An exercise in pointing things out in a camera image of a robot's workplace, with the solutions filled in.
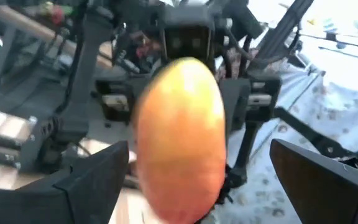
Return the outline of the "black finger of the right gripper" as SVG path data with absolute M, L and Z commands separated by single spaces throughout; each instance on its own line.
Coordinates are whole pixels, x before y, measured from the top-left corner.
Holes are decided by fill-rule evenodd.
M 219 82 L 219 89 L 224 103 L 226 135 L 229 135 L 235 127 L 242 127 L 246 122 L 251 86 L 248 79 L 228 78 Z M 251 130 L 244 133 L 234 166 L 226 166 L 226 176 L 218 197 L 219 204 L 223 204 L 226 198 L 231 202 L 229 192 L 247 182 L 247 163 L 255 136 L 256 125 L 253 124 Z

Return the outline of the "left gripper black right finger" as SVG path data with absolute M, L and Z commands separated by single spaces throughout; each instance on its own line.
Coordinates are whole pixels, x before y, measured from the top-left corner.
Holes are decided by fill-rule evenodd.
M 302 224 L 358 224 L 358 169 L 281 139 L 270 158 Z

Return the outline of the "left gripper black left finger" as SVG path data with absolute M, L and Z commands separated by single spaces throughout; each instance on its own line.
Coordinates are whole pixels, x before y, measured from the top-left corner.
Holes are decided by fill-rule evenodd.
M 128 163 L 120 141 L 19 189 L 0 189 L 0 224 L 108 224 Z

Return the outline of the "yellow-orange mango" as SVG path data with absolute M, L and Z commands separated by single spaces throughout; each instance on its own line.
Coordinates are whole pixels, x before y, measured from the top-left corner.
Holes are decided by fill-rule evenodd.
M 166 224 L 195 224 L 223 185 L 225 115 L 207 66 L 181 58 L 162 69 L 135 113 L 137 175 L 141 190 Z

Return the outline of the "black diagonal brace bar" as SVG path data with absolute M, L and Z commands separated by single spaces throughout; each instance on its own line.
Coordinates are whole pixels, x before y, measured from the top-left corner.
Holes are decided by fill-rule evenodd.
M 344 149 L 337 141 L 315 131 L 313 128 L 309 127 L 307 124 L 290 114 L 286 109 L 278 107 L 274 109 L 273 113 L 275 118 L 280 118 L 296 132 L 306 138 L 320 154 L 330 158 L 353 156 L 353 152 Z

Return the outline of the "brown and black shelf unit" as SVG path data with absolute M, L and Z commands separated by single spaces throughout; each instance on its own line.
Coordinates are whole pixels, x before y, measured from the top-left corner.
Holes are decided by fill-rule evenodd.
M 21 147 L 30 140 L 37 118 L 31 116 L 27 119 L 0 112 L 0 164 L 21 167 L 19 155 Z

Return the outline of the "tan wooden table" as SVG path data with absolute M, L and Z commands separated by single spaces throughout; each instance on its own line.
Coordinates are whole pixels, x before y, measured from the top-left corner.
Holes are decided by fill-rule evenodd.
M 0 5 L 0 20 L 45 42 L 51 41 L 55 36 L 52 29 L 6 5 Z M 110 42 L 106 41 L 100 45 L 97 65 L 104 68 L 112 67 Z

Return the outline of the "black diagonal frame strut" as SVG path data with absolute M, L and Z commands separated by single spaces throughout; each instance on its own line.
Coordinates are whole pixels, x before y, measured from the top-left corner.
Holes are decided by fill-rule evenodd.
M 269 29 L 261 43 L 259 51 L 250 62 L 249 68 L 264 68 L 287 57 L 290 50 L 284 50 L 284 43 L 292 33 L 295 26 L 299 25 L 302 17 L 312 5 L 314 0 L 295 0 L 285 15 L 281 18 L 276 28 Z

